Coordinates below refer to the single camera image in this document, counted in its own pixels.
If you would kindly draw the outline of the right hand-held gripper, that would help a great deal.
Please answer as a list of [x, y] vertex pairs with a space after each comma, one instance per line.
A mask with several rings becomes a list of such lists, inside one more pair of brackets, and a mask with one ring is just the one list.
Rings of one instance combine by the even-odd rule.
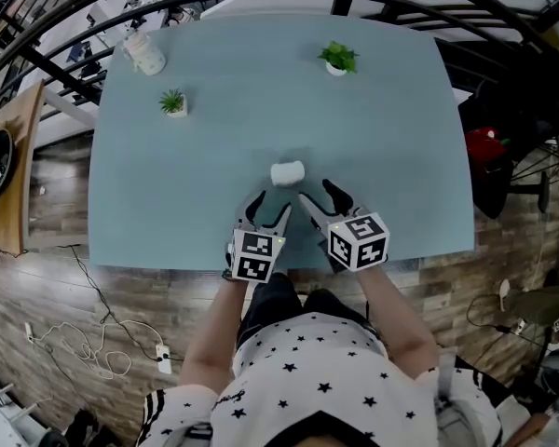
[[300, 192], [298, 199], [325, 237], [320, 247], [332, 271], [358, 272], [384, 263], [388, 259], [390, 233], [378, 213], [358, 207], [350, 214], [354, 207], [351, 195], [329, 179], [323, 179], [322, 186], [332, 199], [336, 214], [323, 209], [307, 193]]

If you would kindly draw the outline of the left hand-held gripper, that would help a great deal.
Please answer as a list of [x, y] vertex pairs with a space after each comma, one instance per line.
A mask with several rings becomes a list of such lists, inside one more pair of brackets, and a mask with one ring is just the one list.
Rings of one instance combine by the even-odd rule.
[[285, 204], [272, 224], [255, 226], [254, 218], [263, 203], [266, 190], [249, 194], [236, 210], [231, 242], [226, 248], [228, 268], [225, 277], [232, 280], [269, 281], [276, 261], [286, 245], [284, 236], [292, 204]]

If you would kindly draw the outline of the person's right forearm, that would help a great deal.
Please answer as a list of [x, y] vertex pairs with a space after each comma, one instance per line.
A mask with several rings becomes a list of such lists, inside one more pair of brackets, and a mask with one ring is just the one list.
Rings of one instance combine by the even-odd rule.
[[439, 347], [422, 317], [379, 265], [356, 273], [392, 362], [412, 379], [439, 365]]

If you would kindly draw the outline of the person's left forearm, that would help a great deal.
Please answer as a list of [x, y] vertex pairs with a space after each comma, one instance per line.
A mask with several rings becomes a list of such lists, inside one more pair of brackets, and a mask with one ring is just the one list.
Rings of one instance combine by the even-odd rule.
[[217, 394], [231, 381], [246, 281], [224, 280], [185, 353], [179, 385], [205, 386]]

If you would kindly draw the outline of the dark shorts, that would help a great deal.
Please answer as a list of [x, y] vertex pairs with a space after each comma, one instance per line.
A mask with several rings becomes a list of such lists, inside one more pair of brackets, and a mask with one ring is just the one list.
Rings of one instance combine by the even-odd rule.
[[249, 309], [239, 325], [237, 348], [267, 326], [313, 313], [350, 320], [378, 338], [363, 315], [344, 305], [329, 290], [314, 289], [301, 303], [291, 280], [283, 273], [274, 273], [267, 284], [259, 283], [253, 291]]

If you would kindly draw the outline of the spiky plant in square pot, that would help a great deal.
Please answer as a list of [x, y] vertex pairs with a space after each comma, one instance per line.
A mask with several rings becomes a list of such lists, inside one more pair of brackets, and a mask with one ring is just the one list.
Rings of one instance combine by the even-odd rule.
[[159, 99], [159, 106], [163, 114], [172, 118], [187, 115], [187, 100], [178, 88], [163, 92]]

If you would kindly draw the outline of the leafy plant in round pot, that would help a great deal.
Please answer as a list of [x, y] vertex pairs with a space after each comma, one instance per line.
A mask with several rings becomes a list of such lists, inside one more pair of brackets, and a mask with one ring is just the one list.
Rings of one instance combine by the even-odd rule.
[[357, 72], [356, 59], [359, 54], [347, 46], [335, 41], [323, 48], [318, 56], [325, 61], [326, 70], [330, 75], [343, 76]]

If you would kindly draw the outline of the red bag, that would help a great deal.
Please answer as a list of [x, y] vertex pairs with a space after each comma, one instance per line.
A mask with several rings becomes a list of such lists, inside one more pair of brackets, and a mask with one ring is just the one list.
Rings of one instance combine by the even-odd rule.
[[510, 141], [491, 127], [474, 129], [465, 134], [468, 157], [473, 164], [483, 165], [505, 155]]

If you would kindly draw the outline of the white star print shirt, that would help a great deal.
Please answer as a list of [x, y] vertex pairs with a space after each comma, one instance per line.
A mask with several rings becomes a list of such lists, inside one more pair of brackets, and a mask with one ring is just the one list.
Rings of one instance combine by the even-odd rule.
[[263, 328], [237, 351], [217, 394], [149, 394], [136, 447], [294, 447], [329, 435], [353, 447], [499, 447], [480, 374], [444, 356], [412, 379], [350, 320], [313, 313]]

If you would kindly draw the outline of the white printed bottle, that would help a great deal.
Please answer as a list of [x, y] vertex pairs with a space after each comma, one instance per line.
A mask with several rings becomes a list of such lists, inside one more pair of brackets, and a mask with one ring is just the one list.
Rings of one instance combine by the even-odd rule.
[[130, 30], [122, 40], [121, 47], [134, 68], [145, 75], [157, 75], [166, 66], [164, 54], [145, 32]]

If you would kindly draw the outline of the black chair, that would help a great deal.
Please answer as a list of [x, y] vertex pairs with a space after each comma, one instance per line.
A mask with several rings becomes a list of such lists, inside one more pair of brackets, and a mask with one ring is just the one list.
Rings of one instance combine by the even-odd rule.
[[484, 81], [476, 92], [457, 107], [465, 134], [491, 127], [511, 141], [505, 155], [483, 165], [470, 162], [474, 205], [488, 218], [496, 219], [503, 211], [507, 195], [539, 196], [539, 208], [546, 210], [548, 176], [532, 185], [511, 183], [514, 165], [547, 140], [559, 135], [559, 98], [525, 85], [492, 84]]

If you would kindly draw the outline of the wooden side table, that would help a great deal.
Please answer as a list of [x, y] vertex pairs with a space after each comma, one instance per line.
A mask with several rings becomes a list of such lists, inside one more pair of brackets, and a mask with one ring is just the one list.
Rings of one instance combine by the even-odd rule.
[[94, 129], [96, 118], [65, 100], [40, 81], [0, 109], [0, 129], [12, 137], [15, 155], [12, 175], [0, 194], [0, 251], [13, 255], [24, 252], [29, 241], [29, 190], [35, 136], [45, 104]]

